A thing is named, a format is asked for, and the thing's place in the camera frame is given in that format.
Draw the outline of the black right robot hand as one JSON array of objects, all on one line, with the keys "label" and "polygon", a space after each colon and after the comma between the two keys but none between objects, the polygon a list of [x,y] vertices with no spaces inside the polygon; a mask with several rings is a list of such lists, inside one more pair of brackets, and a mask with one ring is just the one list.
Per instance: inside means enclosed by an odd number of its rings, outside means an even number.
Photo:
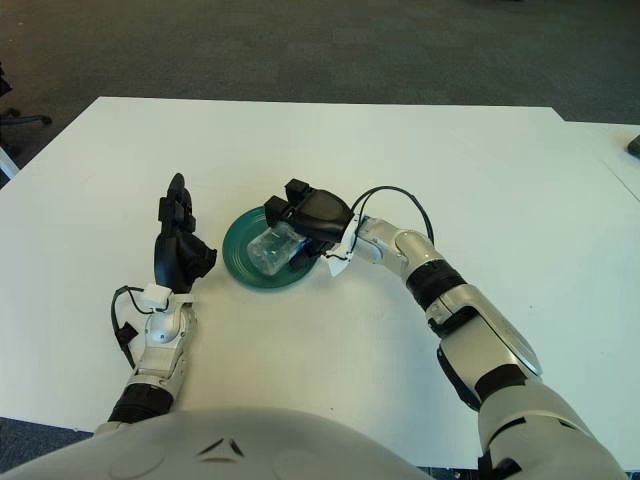
[{"label": "black right robot hand", "polygon": [[306,239],[288,262],[293,270],[311,266],[321,255],[338,245],[351,222],[352,209],[335,194],[311,187],[298,179],[285,186],[286,198],[272,196],[264,203],[266,222],[291,226]]}]

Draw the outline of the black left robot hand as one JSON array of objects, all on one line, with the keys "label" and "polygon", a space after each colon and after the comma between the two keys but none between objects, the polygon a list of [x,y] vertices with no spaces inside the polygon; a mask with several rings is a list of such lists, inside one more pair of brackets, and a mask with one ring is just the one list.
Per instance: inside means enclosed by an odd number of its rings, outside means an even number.
[{"label": "black left robot hand", "polygon": [[189,294],[215,266],[217,250],[195,235],[196,218],[184,176],[176,173],[159,200],[161,230],[154,246],[155,282],[175,294]]}]

